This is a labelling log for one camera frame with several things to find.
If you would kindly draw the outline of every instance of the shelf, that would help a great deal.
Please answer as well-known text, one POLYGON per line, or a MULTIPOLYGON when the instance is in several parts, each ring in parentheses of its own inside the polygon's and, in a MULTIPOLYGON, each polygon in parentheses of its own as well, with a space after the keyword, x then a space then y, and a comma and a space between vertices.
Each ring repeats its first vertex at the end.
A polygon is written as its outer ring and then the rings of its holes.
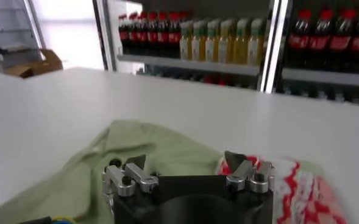
POLYGON ((174 68, 194 69, 201 71, 223 72, 228 74, 240 74, 256 76, 259 73, 258 66, 233 65, 199 61, 187 61, 173 58, 160 58, 139 55, 118 55, 119 61, 132 61, 150 65, 166 66, 174 68))
POLYGON ((30 32, 30 29, 0 29, 0 33, 30 32))
POLYGON ((23 9, 18 9, 18 8, 0 8, 0 11, 23 11, 23 9))
POLYGON ((286 68, 282 71, 282 77, 288 80, 359 86, 359 74, 353 73, 286 68))

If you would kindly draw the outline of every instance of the yellow drink bottle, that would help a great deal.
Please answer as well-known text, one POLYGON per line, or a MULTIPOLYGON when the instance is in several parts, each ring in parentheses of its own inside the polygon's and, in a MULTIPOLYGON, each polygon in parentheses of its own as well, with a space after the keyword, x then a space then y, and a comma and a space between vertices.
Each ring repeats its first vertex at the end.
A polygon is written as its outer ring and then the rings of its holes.
POLYGON ((227 63, 228 62, 228 32, 229 32, 229 22, 223 21, 221 23, 220 29, 220 40, 218 43, 218 62, 219 63, 227 63))
POLYGON ((182 33, 182 38, 179 41, 180 59, 191 60, 190 23, 181 23, 180 32, 182 33))
POLYGON ((217 21, 208 23, 208 37, 205 44, 205 59, 209 62, 218 61, 218 37, 216 33, 217 21))
POLYGON ((250 65, 260 66, 264 41, 264 21, 263 19, 255 19, 251 23, 251 36, 248 42, 248 63, 250 65))
POLYGON ((247 64, 249 20, 241 19, 237 25, 236 39, 233 43, 233 62, 235 64, 247 64))

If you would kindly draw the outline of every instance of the white table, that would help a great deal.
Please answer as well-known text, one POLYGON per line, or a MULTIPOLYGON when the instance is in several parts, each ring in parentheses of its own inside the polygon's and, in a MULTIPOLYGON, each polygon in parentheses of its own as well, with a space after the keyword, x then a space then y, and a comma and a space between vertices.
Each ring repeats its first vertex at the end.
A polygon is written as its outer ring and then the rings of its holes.
POLYGON ((221 150, 317 162, 359 223, 359 106, 91 69, 0 75, 0 204, 58 171, 114 119, 221 150))

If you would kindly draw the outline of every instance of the light green towel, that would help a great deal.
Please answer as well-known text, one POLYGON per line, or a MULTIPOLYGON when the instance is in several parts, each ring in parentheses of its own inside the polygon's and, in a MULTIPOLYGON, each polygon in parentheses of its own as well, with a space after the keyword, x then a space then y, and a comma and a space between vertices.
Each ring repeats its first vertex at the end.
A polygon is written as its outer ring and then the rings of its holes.
POLYGON ((161 175, 213 175, 220 152, 180 133, 153 124, 114 121, 89 147, 52 178, 0 207, 0 223, 45 216, 69 216, 80 223, 111 224, 102 197, 101 173, 109 161, 145 154, 146 172, 161 175))

